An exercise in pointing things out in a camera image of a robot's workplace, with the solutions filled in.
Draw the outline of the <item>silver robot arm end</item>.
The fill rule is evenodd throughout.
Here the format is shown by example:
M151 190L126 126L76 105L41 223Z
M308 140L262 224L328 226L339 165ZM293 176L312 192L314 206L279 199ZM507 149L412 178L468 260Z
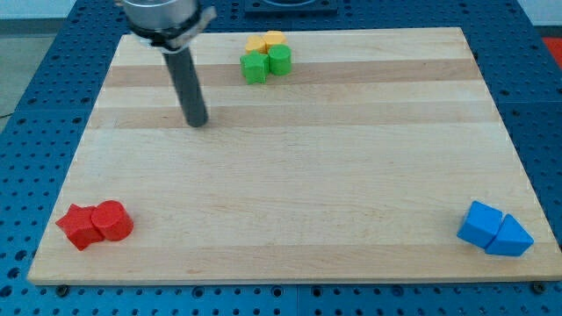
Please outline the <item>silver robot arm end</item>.
M217 18L214 6L199 0L119 0L129 29L148 47L175 54L190 45Z

